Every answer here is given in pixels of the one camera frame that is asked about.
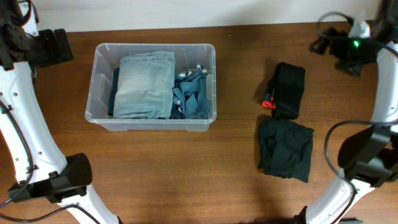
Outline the light grey-blue jeans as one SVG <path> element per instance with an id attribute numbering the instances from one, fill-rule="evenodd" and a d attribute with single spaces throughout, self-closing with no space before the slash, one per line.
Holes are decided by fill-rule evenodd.
<path id="1" fill-rule="evenodd" d="M 114 99 L 116 119 L 168 119 L 172 110 L 175 54 L 156 51 L 121 58 Z"/>

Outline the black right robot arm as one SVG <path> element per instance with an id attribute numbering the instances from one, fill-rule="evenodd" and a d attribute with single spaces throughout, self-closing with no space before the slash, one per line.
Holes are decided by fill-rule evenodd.
<path id="1" fill-rule="evenodd" d="M 329 51 L 338 58 L 335 67 L 352 76 L 358 76 L 364 65 L 377 64 L 373 115 L 370 121 L 346 120 L 329 129 L 324 154 L 336 177 L 316 202 L 294 217 L 294 223 L 340 223 L 361 197 L 397 180 L 397 1 L 381 2 L 374 27 L 348 15 L 344 18 L 351 25 L 348 33 L 319 30 L 309 50 L 320 55 Z M 366 129 L 342 143 L 334 167 L 328 152 L 332 132 L 360 123 Z"/>

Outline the dark blue jeans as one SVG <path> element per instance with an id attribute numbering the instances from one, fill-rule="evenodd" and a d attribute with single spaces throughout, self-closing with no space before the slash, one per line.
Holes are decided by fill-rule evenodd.
<path id="1" fill-rule="evenodd" d="M 116 68 L 108 115 L 114 119 L 171 119 L 174 86 L 170 68 Z"/>

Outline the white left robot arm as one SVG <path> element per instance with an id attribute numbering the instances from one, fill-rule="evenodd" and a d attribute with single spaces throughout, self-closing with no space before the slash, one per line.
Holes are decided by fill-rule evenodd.
<path id="1" fill-rule="evenodd" d="M 8 202 L 44 198 L 80 223 L 119 223 L 95 192 L 84 153 L 64 156 L 38 104 L 36 69 L 73 59 L 63 29 L 38 30 L 31 1 L 1 2 L 1 133 L 14 163 Z"/>

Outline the light blue denim shirt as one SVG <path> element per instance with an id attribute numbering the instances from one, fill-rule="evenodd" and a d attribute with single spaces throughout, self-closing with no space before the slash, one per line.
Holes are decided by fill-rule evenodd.
<path id="1" fill-rule="evenodd" d="M 197 65 L 195 74 L 189 71 L 175 76 L 171 119 L 206 119 L 208 117 L 210 103 L 206 97 L 207 75 L 206 67 Z"/>

